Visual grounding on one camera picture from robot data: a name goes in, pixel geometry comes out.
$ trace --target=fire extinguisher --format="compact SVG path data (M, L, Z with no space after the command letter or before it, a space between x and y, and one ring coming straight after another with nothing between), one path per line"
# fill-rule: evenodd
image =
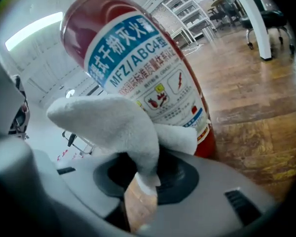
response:
M136 102L155 123L195 127L196 156L215 138L195 74L170 35L131 0L76 0L61 22L67 53L108 93Z

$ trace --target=yellow square on label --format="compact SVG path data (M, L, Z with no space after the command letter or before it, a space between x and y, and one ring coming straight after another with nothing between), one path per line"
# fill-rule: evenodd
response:
M164 91L164 87L163 87L162 83L158 84L154 89L155 89L158 93L161 93L162 91Z

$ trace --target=fire extinguisher label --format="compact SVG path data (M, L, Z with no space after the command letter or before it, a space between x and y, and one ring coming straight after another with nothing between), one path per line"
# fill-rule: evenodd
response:
M207 136L208 117L187 67L140 12L105 25L88 47L84 68L108 93L137 102L153 122L195 127L199 143Z

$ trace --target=lightning bolt symbol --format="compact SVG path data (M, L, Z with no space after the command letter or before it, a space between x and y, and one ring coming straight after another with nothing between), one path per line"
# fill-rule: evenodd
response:
M179 88L178 89L180 89L181 88L181 85L182 85L182 73L180 72L180 76L179 76Z

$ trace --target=shelving unit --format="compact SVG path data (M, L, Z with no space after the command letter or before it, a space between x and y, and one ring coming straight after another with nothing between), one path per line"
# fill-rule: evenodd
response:
M215 25L210 21L209 16L195 0L169 0L162 4L181 22L193 41L203 35L203 32L205 33L204 28L215 29Z

